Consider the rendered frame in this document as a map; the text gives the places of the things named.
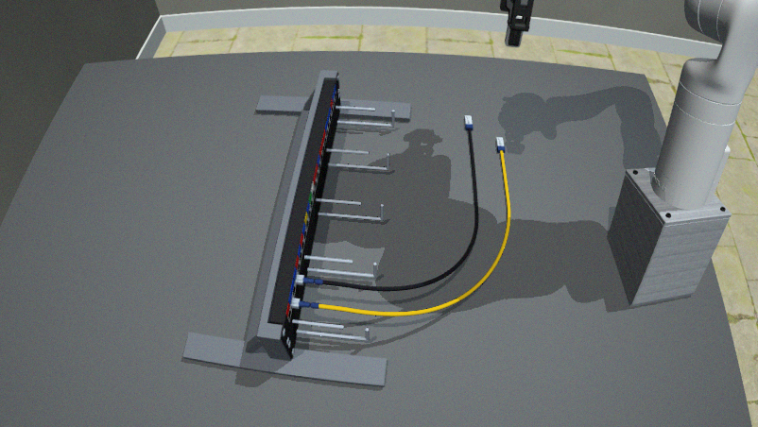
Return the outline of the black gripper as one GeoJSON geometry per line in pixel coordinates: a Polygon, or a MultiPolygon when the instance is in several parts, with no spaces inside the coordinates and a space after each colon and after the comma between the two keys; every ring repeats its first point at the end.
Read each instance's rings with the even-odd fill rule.
{"type": "Polygon", "coordinates": [[[501,0],[500,9],[508,11],[509,26],[505,38],[506,46],[519,47],[521,45],[523,32],[529,30],[533,2],[534,0],[511,0],[511,2],[501,0]],[[522,16],[522,19],[516,19],[516,16],[522,16]]]}

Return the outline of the black cable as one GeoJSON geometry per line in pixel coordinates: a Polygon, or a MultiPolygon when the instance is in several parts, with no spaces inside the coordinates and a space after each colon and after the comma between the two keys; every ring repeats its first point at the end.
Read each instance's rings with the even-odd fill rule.
{"type": "Polygon", "coordinates": [[[474,212],[475,212],[474,234],[473,234],[473,238],[468,249],[466,250],[463,257],[457,262],[457,264],[455,264],[451,269],[449,269],[447,272],[443,273],[442,275],[436,277],[435,279],[432,279],[427,282],[421,282],[421,283],[407,285],[407,286],[378,287],[378,286],[366,286],[366,285],[359,285],[359,284],[352,284],[352,283],[345,283],[345,282],[331,282],[331,281],[324,281],[321,279],[315,279],[314,283],[319,284],[319,285],[326,284],[326,285],[342,286],[342,287],[349,287],[349,288],[354,288],[354,289],[370,290],[370,291],[402,291],[402,290],[415,289],[415,288],[429,285],[434,282],[438,282],[442,280],[443,278],[447,277],[448,275],[450,275],[452,272],[454,272],[465,261],[470,251],[472,250],[474,241],[477,235],[477,230],[478,230],[478,202],[477,202],[476,176],[475,176],[475,167],[474,167],[474,149],[473,149],[472,132],[470,128],[468,128],[468,134],[469,134],[472,172],[473,172],[473,185],[474,185],[474,212]]]}

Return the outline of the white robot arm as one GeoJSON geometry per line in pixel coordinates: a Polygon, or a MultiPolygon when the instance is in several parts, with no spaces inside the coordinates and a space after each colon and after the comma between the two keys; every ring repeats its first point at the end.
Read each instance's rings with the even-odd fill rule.
{"type": "Polygon", "coordinates": [[[712,201],[758,65],[758,0],[684,0],[684,12],[690,27],[723,44],[717,59],[683,64],[651,186],[671,206],[696,210],[712,201]]]}

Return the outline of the yellow patch cord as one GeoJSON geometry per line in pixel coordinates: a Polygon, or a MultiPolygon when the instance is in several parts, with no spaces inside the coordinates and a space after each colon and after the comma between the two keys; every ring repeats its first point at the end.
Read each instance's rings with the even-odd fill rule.
{"type": "Polygon", "coordinates": [[[414,316],[414,315],[420,315],[420,314],[426,314],[430,312],[434,312],[440,309],[443,309],[445,307],[448,307],[452,304],[457,303],[458,301],[466,298],[469,296],[474,290],[476,290],[492,273],[492,271],[495,269],[496,265],[498,264],[503,251],[505,249],[507,240],[508,240],[508,233],[509,233],[509,226],[510,226],[510,202],[509,202],[509,194],[508,194],[508,181],[507,181],[507,174],[506,174],[506,167],[505,167],[505,161],[504,161],[504,154],[503,151],[500,151],[500,157],[501,157],[501,164],[502,164],[502,170],[503,170],[503,177],[504,177],[504,184],[505,184],[505,192],[506,192],[506,200],[507,200],[507,209],[508,209],[508,219],[507,219],[507,227],[506,227],[506,233],[504,237],[503,244],[500,248],[500,251],[492,264],[489,271],[486,273],[486,275],[469,291],[461,295],[460,297],[453,299],[449,302],[446,302],[444,304],[441,304],[436,307],[418,310],[418,311],[410,311],[410,312],[376,312],[376,311],[367,311],[367,310],[359,310],[359,309],[353,309],[353,308],[347,308],[347,307],[340,307],[340,306],[334,306],[334,305],[326,305],[326,304],[319,304],[312,302],[310,303],[311,308],[315,309],[329,309],[329,310],[336,310],[336,311],[342,311],[342,312],[349,312],[349,313],[355,313],[355,314],[361,314],[361,315],[370,315],[370,316],[414,316]]]}

